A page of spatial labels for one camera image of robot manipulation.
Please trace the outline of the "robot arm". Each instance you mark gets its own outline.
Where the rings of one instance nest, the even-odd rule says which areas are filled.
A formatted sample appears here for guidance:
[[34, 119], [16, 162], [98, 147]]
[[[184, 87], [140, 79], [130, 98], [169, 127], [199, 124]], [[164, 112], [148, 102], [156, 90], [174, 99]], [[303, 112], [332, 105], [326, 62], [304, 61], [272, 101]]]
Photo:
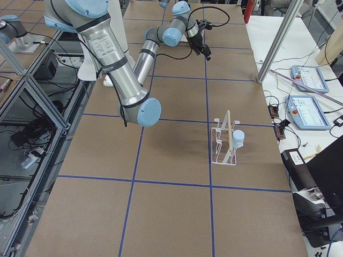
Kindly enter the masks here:
[[108, 1], [45, 1], [46, 25], [71, 33], [78, 33], [88, 44], [88, 52], [95, 58], [112, 81], [118, 97], [118, 113], [125, 123], [143, 127], [153, 126], [160, 118], [161, 104], [150, 97], [143, 84], [156, 59], [161, 44], [178, 45], [183, 36], [197, 54], [210, 59], [211, 51], [203, 43], [202, 31], [211, 29], [207, 20], [197, 20], [186, 1], [176, 3], [170, 24], [146, 31], [145, 42], [138, 60], [131, 66], [128, 55], [120, 46], [120, 36], [110, 28]]
[[164, 9], [166, 9], [168, 7], [169, 2], [170, 2], [170, 0], [158, 0], [159, 5]]

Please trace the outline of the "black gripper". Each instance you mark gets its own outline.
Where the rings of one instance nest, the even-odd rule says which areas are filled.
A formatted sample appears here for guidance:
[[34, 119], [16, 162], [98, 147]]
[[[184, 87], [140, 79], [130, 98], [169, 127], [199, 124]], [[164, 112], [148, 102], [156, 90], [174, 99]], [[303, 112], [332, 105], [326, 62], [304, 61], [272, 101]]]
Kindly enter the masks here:
[[212, 52], [208, 45], [203, 44], [203, 36], [201, 34], [189, 37], [189, 45], [196, 55], [203, 54], [207, 60], [211, 59]]

